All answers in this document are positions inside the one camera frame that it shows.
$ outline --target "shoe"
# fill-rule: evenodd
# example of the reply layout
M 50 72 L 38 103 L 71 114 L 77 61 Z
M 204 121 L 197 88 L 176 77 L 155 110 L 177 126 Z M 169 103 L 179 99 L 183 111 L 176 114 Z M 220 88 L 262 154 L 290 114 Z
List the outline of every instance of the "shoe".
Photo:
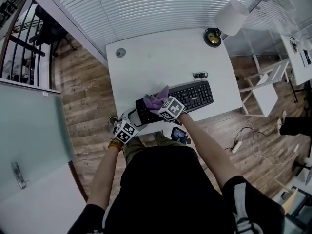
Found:
M 286 111 L 284 110 L 283 112 L 282 112 L 282 123 L 283 124 L 285 124 L 285 118 L 287 117 L 287 113 L 286 113 Z
M 118 118 L 115 116 L 111 116 L 109 117 L 108 122 L 112 127 L 115 127 L 116 123 L 118 122 Z
M 281 127 L 282 127 L 282 120 L 280 118 L 278 118 L 278 120 L 277 120 L 277 133 L 278 133 L 278 135 L 281 135 L 281 133 L 279 132 Z

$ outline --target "door handle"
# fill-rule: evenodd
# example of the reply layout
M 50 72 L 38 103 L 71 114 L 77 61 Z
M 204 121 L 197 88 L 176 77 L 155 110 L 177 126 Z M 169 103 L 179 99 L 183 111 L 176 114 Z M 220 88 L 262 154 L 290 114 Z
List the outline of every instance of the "door handle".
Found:
M 20 172 L 19 165 L 17 164 L 17 162 L 12 162 L 11 164 L 12 164 L 14 176 L 15 176 L 16 180 L 18 181 L 19 187 L 21 189 L 24 189 L 27 185 L 26 185 L 26 181 L 24 180 L 24 178 Z

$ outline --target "black keyboard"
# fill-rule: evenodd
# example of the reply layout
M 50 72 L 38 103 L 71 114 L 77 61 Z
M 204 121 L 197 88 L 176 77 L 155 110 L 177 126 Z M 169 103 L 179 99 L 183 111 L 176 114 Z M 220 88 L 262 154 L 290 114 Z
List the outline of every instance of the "black keyboard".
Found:
M 214 101 L 209 83 L 206 80 L 171 88 L 169 96 L 177 98 L 185 106 L 188 113 Z M 136 101 L 136 108 L 143 125 L 162 120 L 161 117 L 149 111 L 143 99 Z

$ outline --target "white desk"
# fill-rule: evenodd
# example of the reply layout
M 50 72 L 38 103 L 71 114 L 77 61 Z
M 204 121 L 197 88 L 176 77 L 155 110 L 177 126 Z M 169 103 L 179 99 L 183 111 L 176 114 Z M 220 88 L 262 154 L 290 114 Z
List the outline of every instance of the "white desk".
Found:
M 145 94 L 159 92 L 194 80 L 192 73 L 206 71 L 214 102 L 190 112 L 197 121 L 242 107 L 230 58 L 222 43 L 211 48 L 204 42 L 204 29 L 174 30 L 135 37 L 106 46 L 108 66 L 118 116 Z M 124 48 L 126 55 L 116 57 Z M 176 126 L 163 121 L 149 124 L 139 135 Z
M 294 78 L 296 81 L 296 85 L 300 85 L 312 79 L 312 67 L 310 68 L 304 67 L 300 53 L 298 52 L 297 54 L 295 54 L 293 51 L 293 48 L 289 42 L 290 37 L 281 35 L 281 38 L 282 38 L 287 55 L 292 65 L 292 70 L 293 70 Z

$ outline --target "power strip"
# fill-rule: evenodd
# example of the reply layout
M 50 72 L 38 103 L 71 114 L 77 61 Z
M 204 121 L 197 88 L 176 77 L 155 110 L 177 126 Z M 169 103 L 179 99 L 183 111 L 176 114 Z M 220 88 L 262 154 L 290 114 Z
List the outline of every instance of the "power strip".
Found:
M 235 146 L 233 147 L 232 153 L 235 154 L 241 145 L 242 145 L 242 141 L 239 140 L 239 141 L 235 144 Z

